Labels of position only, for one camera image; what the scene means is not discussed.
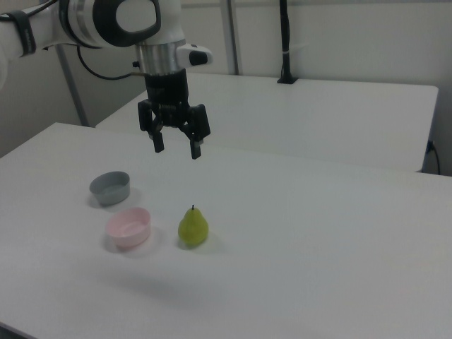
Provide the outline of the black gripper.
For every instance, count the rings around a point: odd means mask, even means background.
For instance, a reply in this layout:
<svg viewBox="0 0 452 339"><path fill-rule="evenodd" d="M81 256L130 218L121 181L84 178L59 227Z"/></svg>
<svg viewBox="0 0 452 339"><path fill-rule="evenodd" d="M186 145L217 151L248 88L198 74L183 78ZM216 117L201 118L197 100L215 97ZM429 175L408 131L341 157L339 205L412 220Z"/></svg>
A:
<svg viewBox="0 0 452 339"><path fill-rule="evenodd" d="M145 76L148 98L138 103L138 120L148 133L156 153L164 150L161 130L164 126L180 129L190 141L193 160L201 156L201 145L210 135L210 124L203 104L189 106L186 71Z"/></svg>

